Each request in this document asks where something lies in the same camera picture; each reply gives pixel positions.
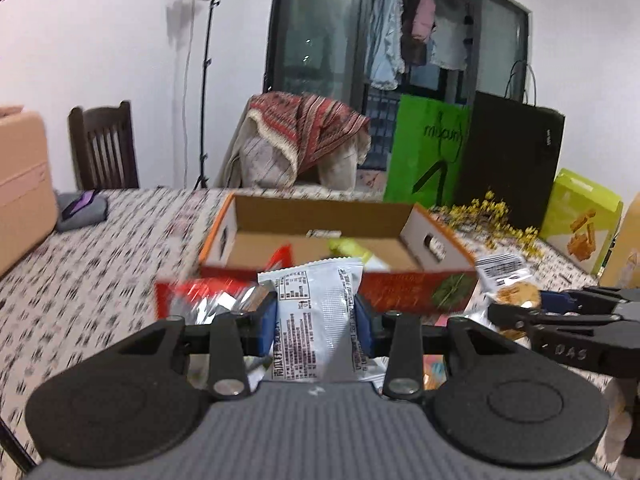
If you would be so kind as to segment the gloved right hand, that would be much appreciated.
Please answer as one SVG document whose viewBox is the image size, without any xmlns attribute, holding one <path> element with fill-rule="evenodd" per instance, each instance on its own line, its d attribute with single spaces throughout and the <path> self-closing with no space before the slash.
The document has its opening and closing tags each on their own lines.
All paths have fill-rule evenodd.
<svg viewBox="0 0 640 480">
<path fill-rule="evenodd" d="M 594 463 L 615 479 L 639 478 L 639 383 L 612 378 L 602 394 L 608 404 L 608 426 L 594 454 Z"/>
</svg>

